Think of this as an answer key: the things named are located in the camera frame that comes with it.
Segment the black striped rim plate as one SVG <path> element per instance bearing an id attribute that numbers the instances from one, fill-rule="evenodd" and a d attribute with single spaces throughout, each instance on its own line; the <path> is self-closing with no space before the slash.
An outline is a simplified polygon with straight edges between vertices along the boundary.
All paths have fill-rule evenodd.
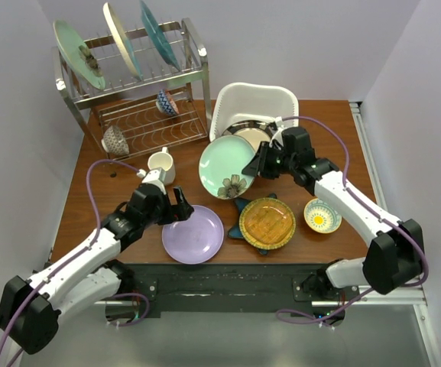
<path id="1" fill-rule="evenodd" d="M 275 130 L 268 122 L 258 120 L 244 120 L 229 126 L 223 133 L 226 135 L 236 135 L 245 139 L 255 151 L 258 150 L 263 141 L 270 142 Z"/>

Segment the mint green flower plate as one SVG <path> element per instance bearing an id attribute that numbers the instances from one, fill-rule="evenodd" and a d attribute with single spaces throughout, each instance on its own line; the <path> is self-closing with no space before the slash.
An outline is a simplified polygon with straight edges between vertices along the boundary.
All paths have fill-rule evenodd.
<path id="1" fill-rule="evenodd" d="M 254 178 L 242 173 L 254 157 L 253 147 L 236 135 L 210 142 L 199 159 L 199 178 L 206 191 L 221 200 L 232 200 L 245 193 Z"/>

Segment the lavender purple plate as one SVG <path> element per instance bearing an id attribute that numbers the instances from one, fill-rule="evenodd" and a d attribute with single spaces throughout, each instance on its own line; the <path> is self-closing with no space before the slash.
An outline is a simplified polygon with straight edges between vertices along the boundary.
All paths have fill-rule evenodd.
<path id="1" fill-rule="evenodd" d="M 213 258 L 224 241 L 224 225 L 211 209 L 193 205 L 191 217 L 165 225 L 162 244 L 166 253 L 185 265 L 202 264 Z"/>

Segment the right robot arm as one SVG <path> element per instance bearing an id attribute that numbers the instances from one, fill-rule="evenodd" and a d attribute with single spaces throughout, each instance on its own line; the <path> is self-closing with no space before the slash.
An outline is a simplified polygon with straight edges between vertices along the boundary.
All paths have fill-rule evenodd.
<path id="1" fill-rule="evenodd" d="M 294 183 L 338 212 L 368 246 L 365 257 L 336 260 L 318 272 L 313 283 L 322 299 L 334 300 L 349 286 L 368 285 L 389 294 L 427 280 L 421 226 L 391 215 L 352 185 L 331 160 L 318 158 L 305 128 L 288 128 L 280 141 L 261 143 L 242 172 L 271 180 L 289 174 Z"/>

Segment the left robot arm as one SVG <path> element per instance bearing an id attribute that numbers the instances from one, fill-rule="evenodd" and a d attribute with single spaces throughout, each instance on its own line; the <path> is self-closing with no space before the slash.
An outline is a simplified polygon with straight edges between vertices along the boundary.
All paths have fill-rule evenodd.
<path id="1" fill-rule="evenodd" d="M 127 202 L 100 220 L 97 229 L 71 252 L 28 279 L 14 276 L 0 300 L 1 344 L 7 339 L 32 355 L 55 337 L 60 322 L 71 311 L 114 297 L 129 298 L 133 280 L 115 257 L 138 241 L 152 226 L 164 226 L 191 217 L 194 208 L 180 187 L 172 204 L 165 189 L 142 183 Z"/>

